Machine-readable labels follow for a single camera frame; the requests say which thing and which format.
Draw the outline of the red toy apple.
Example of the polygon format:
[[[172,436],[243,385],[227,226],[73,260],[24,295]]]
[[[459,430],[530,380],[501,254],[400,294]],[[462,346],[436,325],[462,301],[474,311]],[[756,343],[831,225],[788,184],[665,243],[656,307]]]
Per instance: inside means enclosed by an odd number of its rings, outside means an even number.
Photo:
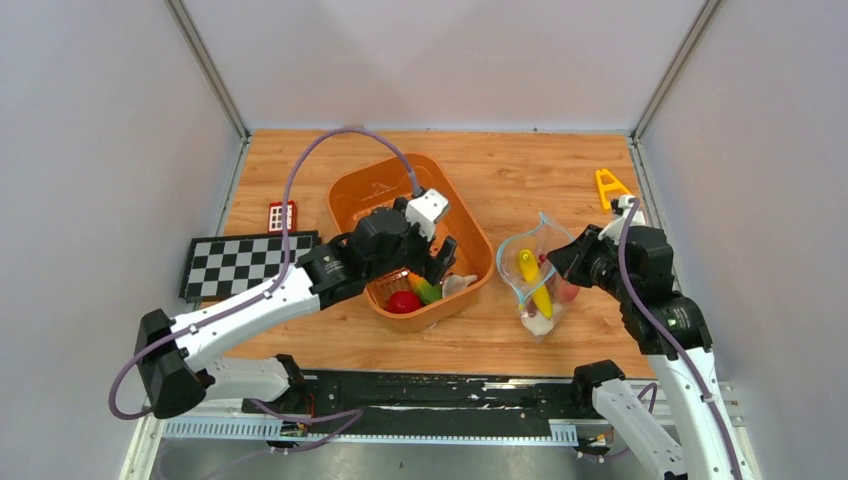
[[[556,282],[552,287],[554,301],[560,304],[572,303],[579,295],[581,288],[567,281]]]

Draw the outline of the red toy tomato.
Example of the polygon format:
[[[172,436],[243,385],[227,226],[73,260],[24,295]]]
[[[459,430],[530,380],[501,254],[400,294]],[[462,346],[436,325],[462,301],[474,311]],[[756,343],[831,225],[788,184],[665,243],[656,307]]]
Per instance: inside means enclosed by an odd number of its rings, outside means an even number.
[[[385,302],[385,310],[396,315],[413,313],[422,307],[422,300],[411,290],[396,291]]]

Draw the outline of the clear zip top bag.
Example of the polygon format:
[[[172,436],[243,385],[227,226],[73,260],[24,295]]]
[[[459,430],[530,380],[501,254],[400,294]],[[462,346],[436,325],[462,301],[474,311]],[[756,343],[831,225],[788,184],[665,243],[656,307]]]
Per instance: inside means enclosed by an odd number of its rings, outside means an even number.
[[[565,246],[573,239],[567,229],[547,214],[540,213],[533,229],[513,235],[499,245],[496,267],[501,279],[515,295],[519,320],[522,312],[530,315],[540,312],[558,324],[577,299],[569,304],[554,301],[552,287],[556,282],[565,280],[547,261],[550,250]]]

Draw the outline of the orange plastic basket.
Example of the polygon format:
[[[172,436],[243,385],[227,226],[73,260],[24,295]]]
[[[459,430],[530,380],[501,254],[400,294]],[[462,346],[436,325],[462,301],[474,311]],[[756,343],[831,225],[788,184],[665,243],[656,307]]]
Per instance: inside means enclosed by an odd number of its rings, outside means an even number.
[[[397,332],[412,333],[426,330],[477,303],[483,285],[494,273],[495,251],[464,196],[439,163],[421,154],[408,154],[406,158],[419,184],[438,190],[450,203],[450,211],[436,227],[436,242],[431,252],[438,251],[445,237],[452,237],[458,247],[456,262],[448,273],[477,277],[462,291],[407,314],[393,314],[384,309],[393,293],[410,288],[406,270],[396,270],[369,283],[364,297],[383,324]],[[411,183],[404,165],[392,157],[340,177],[329,189],[327,207],[336,230],[343,233],[351,231],[357,221],[373,209],[390,207],[397,197],[410,193]]]

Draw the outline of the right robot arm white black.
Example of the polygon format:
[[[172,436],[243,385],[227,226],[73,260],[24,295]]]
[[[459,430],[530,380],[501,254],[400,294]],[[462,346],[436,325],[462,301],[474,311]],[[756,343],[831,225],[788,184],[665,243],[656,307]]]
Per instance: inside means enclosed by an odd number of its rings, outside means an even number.
[[[588,226],[546,258],[569,283],[597,287],[618,301],[626,330],[655,372],[679,438],[673,440],[649,412],[627,412],[620,400],[626,382],[609,366],[576,369],[583,382],[570,392],[575,411],[607,419],[661,479],[753,478],[721,394],[705,317],[674,287],[674,251],[665,233],[619,218],[604,228]]]

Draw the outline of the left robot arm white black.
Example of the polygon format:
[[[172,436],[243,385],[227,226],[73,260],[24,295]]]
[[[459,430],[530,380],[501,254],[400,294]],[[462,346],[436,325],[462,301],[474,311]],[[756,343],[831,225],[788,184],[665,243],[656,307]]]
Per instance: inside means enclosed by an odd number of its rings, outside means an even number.
[[[150,403],[147,413],[168,419],[205,399],[238,397],[271,402],[283,413],[298,411],[307,389],[282,361],[226,359],[224,353],[280,323],[356,297],[396,270],[440,279],[455,263],[457,243],[447,237],[436,255],[430,249],[449,209],[431,193],[399,198],[239,295],[175,318],[161,309],[145,314],[132,362]]]

